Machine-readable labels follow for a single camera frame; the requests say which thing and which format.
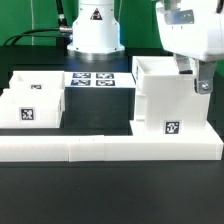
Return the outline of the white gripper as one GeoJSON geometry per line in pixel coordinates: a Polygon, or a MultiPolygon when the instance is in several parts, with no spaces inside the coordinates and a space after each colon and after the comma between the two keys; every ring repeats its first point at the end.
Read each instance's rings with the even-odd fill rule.
{"type": "Polygon", "coordinates": [[[158,0],[155,7],[163,48],[179,54],[180,74],[193,73],[188,57],[198,59],[195,91],[210,94],[216,61],[224,59],[224,0],[158,0]]]}

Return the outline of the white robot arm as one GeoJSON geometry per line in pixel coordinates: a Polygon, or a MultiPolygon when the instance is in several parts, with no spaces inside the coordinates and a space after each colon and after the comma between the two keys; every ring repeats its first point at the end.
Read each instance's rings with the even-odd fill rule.
{"type": "MultiPolygon", "coordinates": [[[[197,62],[195,90],[213,91],[216,62],[224,60],[224,0],[153,0],[163,48],[174,55],[181,72],[197,62]]],[[[114,0],[79,0],[69,53],[100,60],[121,53],[120,24],[114,0]]]]}

